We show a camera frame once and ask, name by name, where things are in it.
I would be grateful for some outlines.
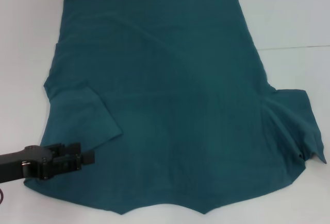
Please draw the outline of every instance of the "table surface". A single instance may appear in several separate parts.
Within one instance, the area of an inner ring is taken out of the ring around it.
[[[0,0],[0,154],[39,144],[49,104],[43,90],[63,0]],[[240,0],[269,82],[304,89],[330,157],[330,0]],[[113,212],[45,197],[22,181],[0,185],[3,223],[330,223],[330,167],[314,158],[289,187],[213,210],[161,204]]]

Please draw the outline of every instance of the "black cable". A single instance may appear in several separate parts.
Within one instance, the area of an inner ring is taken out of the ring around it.
[[[0,189],[0,204],[2,203],[3,200],[4,200],[4,193]]]

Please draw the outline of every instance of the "t-shirt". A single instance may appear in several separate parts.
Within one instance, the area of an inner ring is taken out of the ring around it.
[[[291,184],[325,162],[306,92],[276,90],[238,0],[64,0],[41,145],[95,164],[25,184],[124,214],[201,213]]]

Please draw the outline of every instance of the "white table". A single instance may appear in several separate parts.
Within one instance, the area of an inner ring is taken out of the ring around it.
[[[49,104],[43,90],[58,39],[63,0],[0,0],[0,154],[38,144]],[[330,0],[240,0],[269,82],[305,89],[330,160]],[[0,222],[12,223],[330,223],[330,167],[317,159],[289,187],[202,215],[162,204],[123,216],[1,184]]]

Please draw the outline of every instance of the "teal t-shirt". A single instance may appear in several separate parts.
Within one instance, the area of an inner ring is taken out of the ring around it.
[[[207,213],[325,162],[306,93],[267,83],[238,0],[64,0],[45,89],[41,145],[96,162],[25,184],[73,203]]]

